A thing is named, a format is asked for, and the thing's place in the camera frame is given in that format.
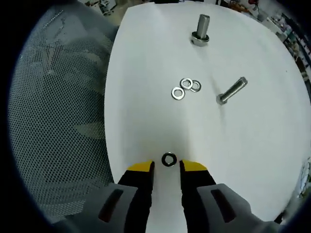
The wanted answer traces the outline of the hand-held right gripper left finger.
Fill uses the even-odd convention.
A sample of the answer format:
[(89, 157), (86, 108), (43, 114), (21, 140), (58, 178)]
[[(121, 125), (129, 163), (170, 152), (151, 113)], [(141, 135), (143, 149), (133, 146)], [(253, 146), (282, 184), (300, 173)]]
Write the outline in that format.
[(91, 193), (80, 213), (54, 225), (57, 233), (144, 233), (152, 205), (155, 163), (131, 165), (118, 183)]

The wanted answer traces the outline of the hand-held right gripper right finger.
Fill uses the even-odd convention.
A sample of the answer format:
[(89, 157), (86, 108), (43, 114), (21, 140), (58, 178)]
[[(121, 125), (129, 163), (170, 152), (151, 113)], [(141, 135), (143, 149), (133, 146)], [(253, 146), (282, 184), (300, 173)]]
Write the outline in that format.
[(263, 221), (250, 204), (223, 183), (216, 183), (208, 169), (181, 160), (182, 206), (189, 233), (278, 233), (281, 226)]

